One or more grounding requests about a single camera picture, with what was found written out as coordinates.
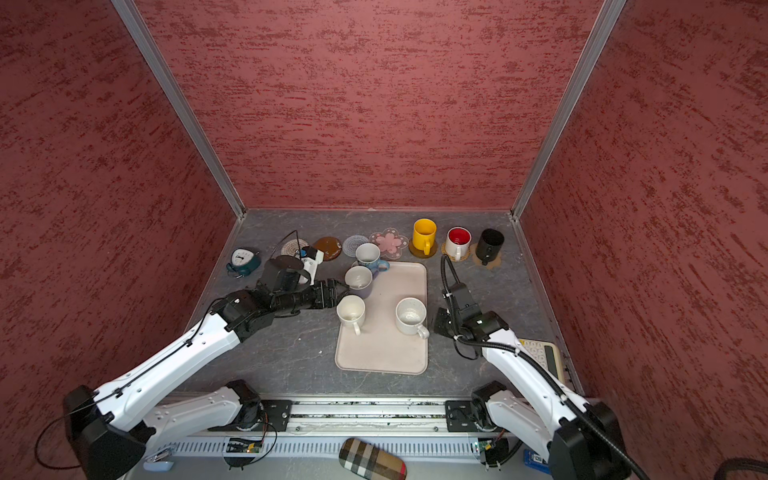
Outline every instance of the alarm clock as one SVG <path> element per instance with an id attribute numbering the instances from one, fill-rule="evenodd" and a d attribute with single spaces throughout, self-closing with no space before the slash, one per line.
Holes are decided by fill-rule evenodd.
<path id="1" fill-rule="evenodd" d="M 230 262 L 227 264 L 227 272 L 230 276 L 236 274 L 235 278 L 249 276 L 261 265 L 259 252 L 248 250 L 247 248 L 237 248 L 232 252 Z"/>

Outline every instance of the mug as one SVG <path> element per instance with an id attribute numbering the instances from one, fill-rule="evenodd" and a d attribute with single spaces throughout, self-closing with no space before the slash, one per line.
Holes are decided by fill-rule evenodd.
<path id="1" fill-rule="evenodd" d="M 395 307 L 397 329 L 404 335 L 418 335 L 423 339 L 429 337 L 429 330 L 424 326 L 426 318 L 427 307 L 418 298 L 404 298 Z"/>
<path id="2" fill-rule="evenodd" d="M 488 265 L 488 262 L 496 260 L 503 244 L 504 235 L 502 232 L 486 228 L 480 235 L 480 241 L 475 248 L 475 255 L 477 255 L 483 265 Z"/>
<path id="3" fill-rule="evenodd" d="M 445 238 L 445 252 L 455 261 L 462 259 L 469 251 L 469 243 L 472 241 L 472 234 L 469 230 L 461 227 L 453 227 L 448 230 L 448 236 Z"/>
<path id="4" fill-rule="evenodd" d="M 436 233 L 437 225 L 435 222 L 429 218 L 422 218 L 413 224 L 413 240 L 411 243 L 420 253 L 430 257 L 434 253 Z"/>
<path id="5" fill-rule="evenodd" d="M 366 303 L 357 295 L 347 295 L 336 306 L 336 315 L 342 325 L 355 329 L 355 335 L 359 335 L 366 322 Z"/>
<path id="6" fill-rule="evenodd" d="M 373 290 L 373 273 L 367 266 L 353 266 L 346 271 L 344 283 L 349 286 L 352 295 L 368 298 Z"/>
<path id="7" fill-rule="evenodd" d="M 379 246 L 374 243 L 364 243 L 355 250 L 357 263 L 362 266 L 367 266 L 371 271 L 389 270 L 389 262 L 379 259 L 381 254 L 382 251 L 379 250 Z"/>

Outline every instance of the blue mug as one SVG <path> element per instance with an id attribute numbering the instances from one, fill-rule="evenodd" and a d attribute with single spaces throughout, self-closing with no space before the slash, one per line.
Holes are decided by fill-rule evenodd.
<path id="1" fill-rule="evenodd" d="M 389 270 L 389 262 L 381 260 L 379 257 L 382 252 L 379 246 L 374 243 L 364 243 L 355 250 L 355 257 L 359 265 L 367 266 L 372 272 Z"/>

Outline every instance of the brown coaster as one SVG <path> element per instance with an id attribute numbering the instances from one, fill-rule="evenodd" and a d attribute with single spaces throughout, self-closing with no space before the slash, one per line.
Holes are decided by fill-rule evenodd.
<path id="1" fill-rule="evenodd" d="M 473 243 L 472 245 L 470 245 L 469 255 L 472 257 L 472 261 L 475 262 L 475 265 L 483 266 L 478 256 L 475 255 L 475 249 L 477 249 L 477 247 L 478 247 L 477 243 Z M 498 256 L 492 262 L 488 262 L 488 265 L 485 265 L 485 268 L 487 268 L 488 270 L 493 270 L 494 268 L 496 268 L 501 264 L 502 264 L 502 252 L 499 252 Z"/>
<path id="2" fill-rule="evenodd" d="M 313 247 L 323 252 L 323 262 L 329 262 L 341 253 L 341 242 L 336 237 L 323 237 Z"/>
<path id="3" fill-rule="evenodd" d="M 430 258 L 432 255 L 437 253 L 436 248 L 432 248 L 429 250 L 429 255 L 425 255 L 422 250 L 419 250 L 418 248 L 413 246 L 413 242 L 408 242 L 408 251 L 411 252 L 411 255 L 413 255 L 416 258 Z"/>
<path id="4" fill-rule="evenodd" d="M 445 242 L 442 243 L 442 247 L 440 247 L 440 250 L 446 255 L 448 255 L 448 252 L 445 251 Z M 464 260 L 467 260 L 470 255 L 472 255 L 472 248 L 468 249 L 467 253 L 465 253 L 464 256 L 458 260 L 454 260 L 453 257 L 451 257 L 450 255 L 449 257 L 451 257 L 451 261 L 453 263 L 456 263 L 456 262 L 463 262 Z"/>

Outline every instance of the white tray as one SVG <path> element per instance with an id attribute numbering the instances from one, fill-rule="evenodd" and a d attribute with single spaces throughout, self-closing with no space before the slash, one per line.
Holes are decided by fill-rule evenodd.
<path id="1" fill-rule="evenodd" d="M 379 272 L 366 302 L 360 335 L 339 327 L 336 365 L 342 370 L 418 375 L 427 370 L 427 340 L 403 335 L 395 325 L 397 303 L 412 296 L 427 304 L 427 269 L 420 263 L 390 262 Z"/>

